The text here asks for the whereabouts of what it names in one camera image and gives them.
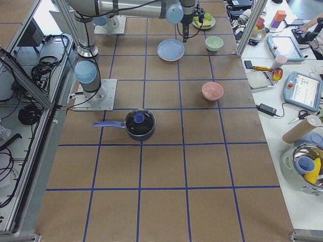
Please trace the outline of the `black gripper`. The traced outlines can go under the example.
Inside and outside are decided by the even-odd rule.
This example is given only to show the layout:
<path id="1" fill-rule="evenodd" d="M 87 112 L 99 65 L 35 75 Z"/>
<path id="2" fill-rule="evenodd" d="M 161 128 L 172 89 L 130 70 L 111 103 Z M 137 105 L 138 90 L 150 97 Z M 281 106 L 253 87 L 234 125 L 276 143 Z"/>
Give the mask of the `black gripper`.
<path id="1" fill-rule="evenodd" d="M 189 34 L 189 25 L 193 22 L 193 18 L 197 17 L 199 23 L 203 23 L 205 10 L 200 5 L 182 5 L 183 19 L 181 20 L 183 30 L 183 42 L 187 42 Z"/>

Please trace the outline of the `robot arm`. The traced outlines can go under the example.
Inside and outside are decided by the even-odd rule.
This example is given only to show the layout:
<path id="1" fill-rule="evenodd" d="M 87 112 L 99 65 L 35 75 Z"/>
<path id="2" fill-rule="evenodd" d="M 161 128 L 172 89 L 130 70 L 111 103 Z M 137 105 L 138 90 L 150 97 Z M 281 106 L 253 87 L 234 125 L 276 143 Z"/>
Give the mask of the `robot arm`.
<path id="1" fill-rule="evenodd" d="M 98 48 L 94 40 L 94 18 L 118 15 L 166 19 L 169 23 L 182 24 L 183 42 L 191 37 L 189 25 L 193 18 L 203 21 L 205 11 L 195 1 L 68 1 L 74 9 L 78 36 L 77 52 L 81 60 L 94 65 L 98 61 Z"/>

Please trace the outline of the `person's hand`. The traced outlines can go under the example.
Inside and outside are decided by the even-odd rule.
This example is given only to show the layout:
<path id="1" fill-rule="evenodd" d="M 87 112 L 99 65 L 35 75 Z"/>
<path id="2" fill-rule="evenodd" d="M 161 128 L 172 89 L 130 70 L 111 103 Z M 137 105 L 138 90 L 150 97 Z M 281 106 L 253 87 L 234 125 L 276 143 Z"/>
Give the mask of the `person's hand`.
<path id="1" fill-rule="evenodd" d="M 306 26 L 303 26 L 303 27 L 301 28 L 301 32 L 302 32 L 302 33 L 306 33 L 306 32 L 307 32 L 307 30 L 308 30 L 308 27 L 306 27 Z"/>

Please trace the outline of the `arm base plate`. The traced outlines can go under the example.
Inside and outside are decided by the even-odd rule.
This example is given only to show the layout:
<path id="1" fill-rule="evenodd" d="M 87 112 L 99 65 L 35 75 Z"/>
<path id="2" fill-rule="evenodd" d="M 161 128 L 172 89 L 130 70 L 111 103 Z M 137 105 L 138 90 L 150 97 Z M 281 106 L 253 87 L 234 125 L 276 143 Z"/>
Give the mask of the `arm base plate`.
<path id="1" fill-rule="evenodd" d="M 94 97 L 90 93 L 84 92 L 79 84 L 78 92 L 74 102 L 74 111 L 113 111 L 117 89 L 117 79 L 101 79 L 101 88 Z"/>
<path id="2" fill-rule="evenodd" d="M 95 35 L 118 35 L 124 34 L 126 26 L 126 16 L 102 16 L 94 18 Z"/>

